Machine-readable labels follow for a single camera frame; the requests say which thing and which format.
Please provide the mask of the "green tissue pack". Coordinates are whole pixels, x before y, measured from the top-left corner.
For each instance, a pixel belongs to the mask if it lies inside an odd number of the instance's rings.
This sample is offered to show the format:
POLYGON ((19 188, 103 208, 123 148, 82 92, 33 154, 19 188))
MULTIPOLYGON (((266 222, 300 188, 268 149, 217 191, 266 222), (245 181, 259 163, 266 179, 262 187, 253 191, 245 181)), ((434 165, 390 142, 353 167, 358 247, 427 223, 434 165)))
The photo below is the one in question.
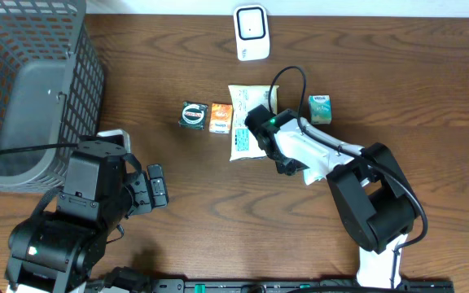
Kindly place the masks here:
POLYGON ((313 168, 307 168, 303 170, 304 182, 307 186, 311 185, 316 181, 321 181, 325 178, 325 175, 313 168))

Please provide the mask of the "wet wipes pack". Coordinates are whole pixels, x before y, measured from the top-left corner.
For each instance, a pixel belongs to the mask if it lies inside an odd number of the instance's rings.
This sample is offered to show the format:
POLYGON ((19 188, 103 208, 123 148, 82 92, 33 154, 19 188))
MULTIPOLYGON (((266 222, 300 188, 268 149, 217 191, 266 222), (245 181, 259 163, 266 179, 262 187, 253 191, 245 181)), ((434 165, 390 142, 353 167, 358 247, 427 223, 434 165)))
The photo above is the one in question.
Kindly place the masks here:
POLYGON ((269 85, 229 85, 231 102, 234 108, 231 126, 231 154, 230 161, 245 159, 260 159, 266 157, 266 153, 258 146, 258 142, 245 125, 248 112, 253 108, 263 105, 277 113, 277 91, 275 85, 270 90, 269 85))

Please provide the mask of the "teal Kleenex tissue box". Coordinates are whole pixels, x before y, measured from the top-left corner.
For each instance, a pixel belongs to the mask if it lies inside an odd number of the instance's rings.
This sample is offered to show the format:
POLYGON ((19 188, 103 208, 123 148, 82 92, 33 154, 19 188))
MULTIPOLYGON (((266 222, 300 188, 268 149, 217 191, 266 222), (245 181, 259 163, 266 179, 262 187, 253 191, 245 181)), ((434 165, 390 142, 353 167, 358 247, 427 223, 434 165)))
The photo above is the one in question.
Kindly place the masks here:
POLYGON ((328 125, 332 121, 331 99, 329 95, 309 96, 310 123, 328 125))

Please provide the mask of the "orange Kleenex tissue pack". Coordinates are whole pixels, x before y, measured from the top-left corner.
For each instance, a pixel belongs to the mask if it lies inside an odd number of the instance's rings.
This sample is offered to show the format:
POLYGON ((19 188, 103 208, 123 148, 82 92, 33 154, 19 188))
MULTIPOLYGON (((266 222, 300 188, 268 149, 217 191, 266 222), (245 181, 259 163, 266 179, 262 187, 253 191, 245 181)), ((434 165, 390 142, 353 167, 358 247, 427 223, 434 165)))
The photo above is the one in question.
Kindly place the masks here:
POLYGON ((228 134, 231 129, 233 106, 230 104, 213 103, 209 131, 211 133, 228 134))

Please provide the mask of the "round sticker item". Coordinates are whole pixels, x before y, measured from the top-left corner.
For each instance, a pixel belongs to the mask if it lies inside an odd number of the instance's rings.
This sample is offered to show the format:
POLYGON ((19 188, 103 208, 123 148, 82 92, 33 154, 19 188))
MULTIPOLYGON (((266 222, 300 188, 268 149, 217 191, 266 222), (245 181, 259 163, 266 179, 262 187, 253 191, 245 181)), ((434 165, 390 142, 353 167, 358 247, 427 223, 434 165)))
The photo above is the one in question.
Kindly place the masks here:
POLYGON ((178 124, 187 129, 204 130, 207 112, 207 104, 185 101, 182 104, 182 113, 178 124))

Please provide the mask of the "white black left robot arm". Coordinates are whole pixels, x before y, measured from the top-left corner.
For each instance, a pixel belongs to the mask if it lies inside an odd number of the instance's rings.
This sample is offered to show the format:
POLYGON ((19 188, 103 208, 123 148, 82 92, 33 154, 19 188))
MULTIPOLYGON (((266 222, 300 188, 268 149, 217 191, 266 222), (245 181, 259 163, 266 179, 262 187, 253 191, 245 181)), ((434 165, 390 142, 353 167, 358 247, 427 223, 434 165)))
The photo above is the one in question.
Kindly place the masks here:
POLYGON ((83 285, 124 219, 169 203, 159 164, 144 168, 122 145, 80 142, 64 186, 47 191, 11 232, 5 277, 13 291, 70 292, 83 285))

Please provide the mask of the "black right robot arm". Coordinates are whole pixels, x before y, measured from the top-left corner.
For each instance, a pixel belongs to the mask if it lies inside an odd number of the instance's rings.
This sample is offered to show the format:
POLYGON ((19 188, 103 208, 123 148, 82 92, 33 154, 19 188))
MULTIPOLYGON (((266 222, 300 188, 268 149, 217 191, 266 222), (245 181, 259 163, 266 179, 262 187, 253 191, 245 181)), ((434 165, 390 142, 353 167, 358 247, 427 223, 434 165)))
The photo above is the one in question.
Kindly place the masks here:
POLYGON ((305 183, 328 183, 340 219, 360 247, 360 286, 401 285, 401 251, 422 207, 392 152, 383 144, 352 145, 316 129, 296 112, 260 105, 245 125, 278 173, 303 172, 305 183))

